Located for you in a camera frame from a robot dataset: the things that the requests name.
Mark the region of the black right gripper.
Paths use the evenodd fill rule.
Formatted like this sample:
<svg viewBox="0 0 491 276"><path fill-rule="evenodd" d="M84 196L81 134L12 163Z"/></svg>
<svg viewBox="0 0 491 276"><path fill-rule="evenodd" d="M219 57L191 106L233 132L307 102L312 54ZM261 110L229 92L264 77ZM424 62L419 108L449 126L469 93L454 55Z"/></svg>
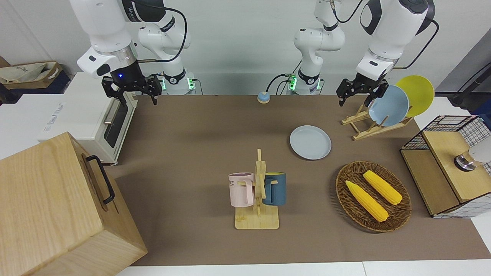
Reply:
<svg viewBox="0 0 491 276"><path fill-rule="evenodd" d="M161 81L156 75L150 75L146 82L138 61L110 72L110 76L103 76L101 81L108 98L117 99L126 108L125 91L147 92L153 105L157 105L157 98L162 94Z"/></svg>

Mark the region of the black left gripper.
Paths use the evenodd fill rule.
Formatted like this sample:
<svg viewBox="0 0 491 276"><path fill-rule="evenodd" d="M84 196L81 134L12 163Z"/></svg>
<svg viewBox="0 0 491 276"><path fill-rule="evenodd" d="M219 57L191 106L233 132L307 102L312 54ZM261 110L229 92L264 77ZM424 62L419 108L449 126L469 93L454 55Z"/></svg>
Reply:
<svg viewBox="0 0 491 276"><path fill-rule="evenodd" d="M389 86L384 77L385 75L382 75L379 79L372 80L361 73L357 73L353 81L343 79L336 90L339 106L343 107L346 100L355 95L355 92L368 92L364 105L369 107L373 100L384 96Z"/></svg>

